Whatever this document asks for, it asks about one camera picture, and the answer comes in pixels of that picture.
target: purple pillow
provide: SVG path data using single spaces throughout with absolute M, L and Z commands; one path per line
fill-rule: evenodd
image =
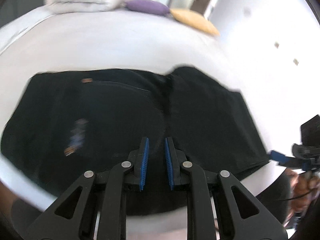
M 170 13 L 168 6 L 153 0 L 130 0 L 127 2 L 126 7 L 131 11 L 156 15 L 166 15 Z

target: triangular cutout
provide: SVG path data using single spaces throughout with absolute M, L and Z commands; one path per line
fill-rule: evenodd
M 259 214 L 259 209 L 244 195 L 238 187 L 231 187 L 242 219 Z
M 78 187 L 54 212 L 57 216 L 71 219 L 76 210 L 82 192 L 82 187 Z

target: dark gray headboard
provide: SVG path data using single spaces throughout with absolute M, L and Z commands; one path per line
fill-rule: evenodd
M 43 3 L 44 0 L 6 0 L 0 8 L 0 27 Z

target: yellow pillow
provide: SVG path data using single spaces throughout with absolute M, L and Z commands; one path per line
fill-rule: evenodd
M 206 20 L 201 14 L 185 10 L 185 9 L 171 9 L 172 16 L 179 22 L 194 27 L 206 33 L 213 35 L 220 35 L 217 28 L 208 20 Z

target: silver screw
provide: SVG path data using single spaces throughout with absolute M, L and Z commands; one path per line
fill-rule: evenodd
M 184 162 L 182 165 L 185 168 L 191 168 L 192 167 L 192 162 Z
M 85 173 L 84 173 L 84 176 L 86 177 L 86 178 L 91 178 L 92 176 L 93 176 L 93 171 L 86 171 Z
M 123 163 L 121 163 L 121 166 L 124 168 L 129 168 L 131 166 L 131 162 L 128 162 L 128 161 L 123 162 Z
M 230 176 L 230 172 L 229 171 L 221 171 L 220 172 L 220 175 L 224 178 L 227 178 Z

